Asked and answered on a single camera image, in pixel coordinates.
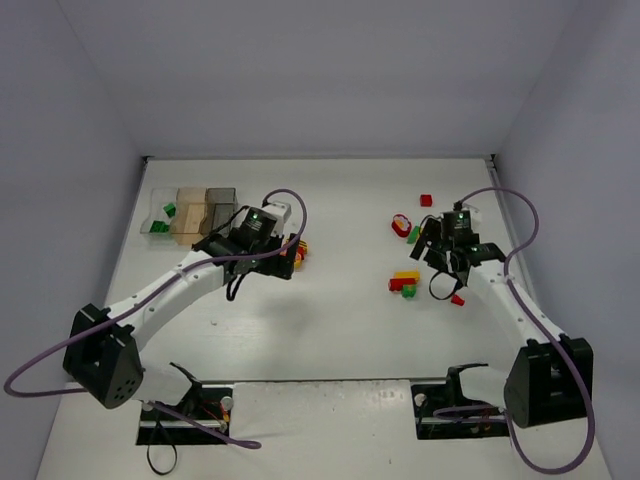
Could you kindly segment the small red lego brick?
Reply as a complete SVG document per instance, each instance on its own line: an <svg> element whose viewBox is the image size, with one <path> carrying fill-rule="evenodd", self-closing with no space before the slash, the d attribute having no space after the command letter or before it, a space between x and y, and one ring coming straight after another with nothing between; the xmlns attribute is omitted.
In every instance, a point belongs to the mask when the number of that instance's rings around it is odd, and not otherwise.
<svg viewBox="0 0 640 480"><path fill-rule="evenodd" d="M420 205L422 207L431 207L433 205L433 198L429 194L422 194L420 196Z"/></svg>

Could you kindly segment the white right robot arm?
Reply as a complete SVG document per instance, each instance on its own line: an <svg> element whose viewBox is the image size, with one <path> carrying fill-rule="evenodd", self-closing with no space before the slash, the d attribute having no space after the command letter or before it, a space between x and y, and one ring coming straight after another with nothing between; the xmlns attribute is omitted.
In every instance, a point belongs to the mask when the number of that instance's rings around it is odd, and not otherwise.
<svg viewBox="0 0 640 480"><path fill-rule="evenodd" d="M486 363L452 367L456 406L485 403L506 410L520 428L583 418L591 398L593 350L551 322L505 269L494 243L481 242L467 209L430 216L410 254L470 290L488 309L515 354L508 372Z"/></svg>

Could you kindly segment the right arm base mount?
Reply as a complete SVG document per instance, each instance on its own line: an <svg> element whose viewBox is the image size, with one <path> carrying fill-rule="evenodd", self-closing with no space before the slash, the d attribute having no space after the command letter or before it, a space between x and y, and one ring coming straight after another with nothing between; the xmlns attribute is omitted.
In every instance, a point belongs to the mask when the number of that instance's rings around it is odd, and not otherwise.
<svg viewBox="0 0 640 480"><path fill-rule="evenodd" d="M411 383L416 438L507 438L501 400L491 397L502 380L486 363L467 363L449 368L441 379Z"/></svg>

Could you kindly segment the red flower print lego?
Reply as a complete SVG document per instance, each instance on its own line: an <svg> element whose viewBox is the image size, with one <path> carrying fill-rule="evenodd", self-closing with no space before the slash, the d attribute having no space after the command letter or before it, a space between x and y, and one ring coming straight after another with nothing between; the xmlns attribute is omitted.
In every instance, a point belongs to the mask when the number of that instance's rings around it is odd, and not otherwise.
<svg viewBox="0 0 640 480"><path fill-rule="evenodd" d="M392 218L391 228L400 238L407 238L412 230L410 219L404 214L395 214Z"/></svg>

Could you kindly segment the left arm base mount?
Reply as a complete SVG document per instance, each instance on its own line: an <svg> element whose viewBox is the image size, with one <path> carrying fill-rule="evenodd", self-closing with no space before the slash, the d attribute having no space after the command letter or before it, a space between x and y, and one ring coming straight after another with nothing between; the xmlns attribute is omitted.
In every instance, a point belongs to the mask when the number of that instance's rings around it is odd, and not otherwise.
<svg viewBox="0 0 640 480"><path fill-rule="evenodd" d="M232 423L234 390L231 384L204 385L195 406L170 406L170 409L209 429L228 436ZM212 436L170 414L156 409L140 410L137 446L205 446L224 445L225 441Z"/></svg>

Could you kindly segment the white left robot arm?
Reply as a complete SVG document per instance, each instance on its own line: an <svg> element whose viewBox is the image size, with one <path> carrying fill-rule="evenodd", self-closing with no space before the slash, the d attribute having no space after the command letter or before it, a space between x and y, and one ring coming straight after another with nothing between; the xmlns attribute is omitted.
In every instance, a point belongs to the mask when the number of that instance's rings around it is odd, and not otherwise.
<svg viewBox="0 0 640 480"><path fill-rule="evenodd" d="M294 270L294 236L284 234L291 207L284 202L248 209L227 234L211 232L188 255L148 287L110 307L89 304L76 314L64 370L103 407L128 400L170 406L196 404L202 383L186 368L146 364L152 337L200 298L225 289L234 300L250 273L288 280Z"/></svg>

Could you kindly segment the small green lego brick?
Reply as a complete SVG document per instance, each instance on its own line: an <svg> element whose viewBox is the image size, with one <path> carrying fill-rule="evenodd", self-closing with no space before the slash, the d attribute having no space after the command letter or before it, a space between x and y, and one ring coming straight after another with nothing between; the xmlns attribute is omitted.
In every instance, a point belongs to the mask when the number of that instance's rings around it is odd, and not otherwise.
<svg viewBox="0 0 640 480"><path fill-rule="evenodd" d="M162 210L167 218L172 219L176 215L176 205L174 203L168 203L162 207Z"/></svg>

